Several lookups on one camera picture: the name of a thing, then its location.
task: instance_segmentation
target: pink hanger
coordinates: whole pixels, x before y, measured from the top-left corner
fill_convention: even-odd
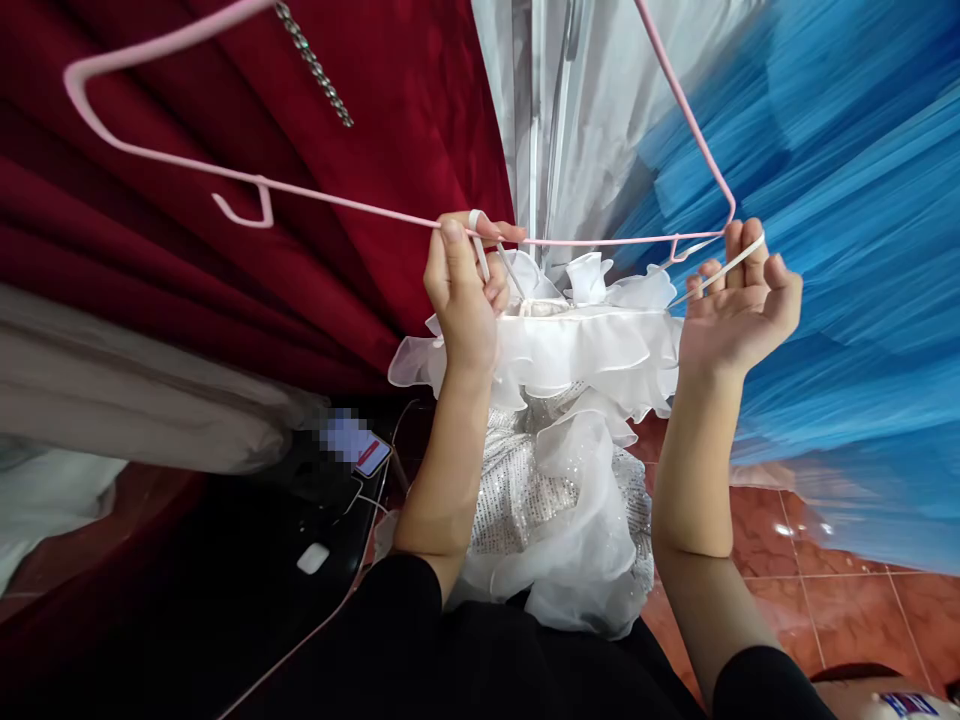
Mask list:
[[[696,118],[694,118],[693,112],[690,110],[690,105],[687,103],[686,96],[683,94],[683,89],[680,87],[680,83],[673,72],[673,68],[670,66],[670,61],[667,59],[666,51],[664,50],[663,43],[660,40],[660,35],[657,33],[656,26],[653,24],[653,20],[650,18],[650,13],[647,10],[646,0],[635,0],[635,2],[637,4],[637,9],[640,11],[640,18],[647,30],[647,35],[650,37],[653,50],[657,55],[657,59],[660,61],[660,66],[663,68],[663,73],[667,78],[667,82],[670,84],[670,89],[673,91],[674,97],[676,97],[677,102],[680,104],[680,109],[683,111],[683,115],[687,120],[687,124],[690,126],[690,130],[693,132],[693,136],[697,141],[697,145],[700,147],[700,152],[703,153],[703,157],[707,162],[707,166],[710,168],[710,172],[713,174],[714,179],[720,186],[720,190],[723,192],[730,204],[730,214],[727,217],[727,223],[725,223],[726,225],[733,220],[733,216],[737,207],[736,200],[734,200],[733,193],[730,192],[730,188],[723,179],[723,175],[721,174],[720,169],[717,167],[717,164],[713,159],[713,155],[710,153],[710,148],[707,147],[707,143],[703,139],[703,133],[700,132],[700,127],[697,125]],[[199,160],[191,160],[190,158],[171,155],[170,153],[160,152],[158,150],[150,150],[149,148],[124,142],[107,129],[103,122],[101,122],[100,118],[97,117],[97,114],[93,111],[93,108],[90,106],[90,101],[87,98],[86,92],[86,83],[90,78],[113,72],[115,70],[123,70],[125,68],[134,67],[136,65],[140,65],[141,63],[170,55],[171,53],[175,53],[179,50],[184,50],[188,47],[196,45],[197,43],[203,42],[204,40],[208,40],[214,35],[217,35],[224,30],[243,22],[252,15],[269,7],[273,3],[274,0],[239,0],[239,2],[228,5],[222,10],[218,10],[212,15],[209,15],[202,20],[198,20],[195,23],[191,23],[180,30],[175,30],[174,32],[154,38],[153,40],[148,40],[147,42],[143,42],[138,45],[131,45],[130,47],[123,48],[122,50],[115,50],[113,52],[104,53],[103,55],[96,55],[91,58],[86,58],[84,60],[78,60],[74,63],[71,63],[63,73],[63,81],[67,88],[67,94],[70,96],[70,100],[77,108],[80,116],[86,121],[87,125],[89,125],[90,128],[103,140],[108,142],[110,145],[113,145],[113,147],[117,148],[118,150],[122,150],[132,155],[139,155],[140,157],[144,157],[149,160],[156,160],[157,162],[169,163],[171,165],[179,165],[180,167],[199,170],[200,172],[219,175],[221,177],[240,180],[242,182],[248,182],[256,185],[260,193],[260,206],[262,209],[262,219],[260,220],[247,220],[239,217],[227,204],[226,200],[216,193],[213,194],[213,199],[223,211],[223,214],[226,215],[229,220],[237,223],[238,225],[252,228],[268,228],[273,225],[273,208],[270,203],[270,190],[273,189],[292,193],[294,195],[313,198],[315,200],[323,200],[324,202],[332,203],[334,205],[341,205],[343,207],[353,208],[354,210],[360,210],[361,212],[368,212],[374,215],[400,220],[402,222],[413,223],[414,225],[421,225],[426,228],[439,228],[440,224],[435,220],[426,220],[413,215],[394,212],[393,210],[385,210],[383,208],[355,202],[353,200],[347,200],[335,195],[327,195],[326,193],[317,192],[315,190],[308,190],[296,185],[290,185],[277,180],[271,180],[270,178],[266,178],[262,175],[251,175],[249,173],[239,172],[237,170],[230,170],[229,168],[223,168],[219,165],[213,165],[211,163],[205,163]],[[482,237],[472,230],[468,230],[467,233],[474,238],[475,242],[477,239]],[[686,260],[692,252],[702,249],[714,239],[722,235],[723,231],[720,230],[716,232],[678,233],[674,235],[625,238],[620,240],[536,240],[532,238],[526,238],[523,242],[531,245],[595,246],[630,245],[634,243],[669,241],[672,243],[670,248],[670,264],[672,264]],[[677,242],[680,240],[693,238],[709,239],[706,242],[702,242],[691,248],[688,248],[679,256],[676,255]],[[723,270],[721,270],[720,274],[722,275],[726,273],[730,267],[733,267],[733,264],[729,264],[728,267],[725,266]]]

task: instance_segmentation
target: hanger hook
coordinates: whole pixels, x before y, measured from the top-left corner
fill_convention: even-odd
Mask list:
[[[266,180],[263,175],[257,175],[257,178],[260,180]],[[223,211],[223,214],[227,216],[227,219],[235,222],[237,225],[253,228],[273,227],[273,206],[270,204],[270,189],[260,182],[258,182],[256,185],[260,190],[260,209],[263,213],[263,220],[244,220],[233,211],[233,209],[227,204],[227,201],[224,200],[220,195],[213,193],[213,199]]]

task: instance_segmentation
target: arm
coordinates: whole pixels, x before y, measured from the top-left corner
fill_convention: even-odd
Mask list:
[[[462,223],[467,213],[440,218],[430,239],[424,285],[437,311],[447,369],[430,443],[397,522],[393,549],[423,558],[437,575],[445,603],[463,565],[480,489],[480,468],[496,360],[496,316],[510,299],[506,272],[488,255],[490,280],[477,267]],[[481,218],[483,235],[508,241],[524,236],[506,223]]]
[[[732,223],[727,257],[762,232]],[[717,261],[701,267],[708,277]],[[690,290],[700,284],[688,280]],[[707,707],[727,662],[749,647],[778,648],[730,560],[730,450],[747,371],[796,329],[802,281],[761,246],[691,298],[680,344],[680,381],[653,505],[653,549],[663,587]]]

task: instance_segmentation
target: metal chain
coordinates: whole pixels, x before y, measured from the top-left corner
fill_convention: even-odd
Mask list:
[[[277,17],[280,18],[283,26],[287,29],[287,32],[290,33],[293,46],[300,51],[301,57],[303,57],[307,65],[310,66],[310,72],[317,79],[317,82],[320,83],[320,87],[323,88],[323,94],[330,99],[330,104],[333,105],[333,109],[337,111],[337,115],[340,116],[344,126],[353,127],[353,118],[350,117],[350,113],[347,112],[347,109],[343,106],[343,100],[337,95],[336,89],[330,82],[330,78],[328,78],[327,74],[323,71],[323,66],[320,65],[317,56],[313,53],[313,50],[310,49],[310,43],[308,43],[307,39],[303,36],[303,31],[300,30],[300,26],[294,22],[293,15],[290,14],[290,8],[287,7],[286,3],[278,2],[276,9]]]

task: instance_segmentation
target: fingernail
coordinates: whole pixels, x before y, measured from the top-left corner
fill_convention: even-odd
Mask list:
[[[440,234],[443,235],[443,242],[446,245],[463,242],[463,228],[456,220],[444,220],[440,225]]]

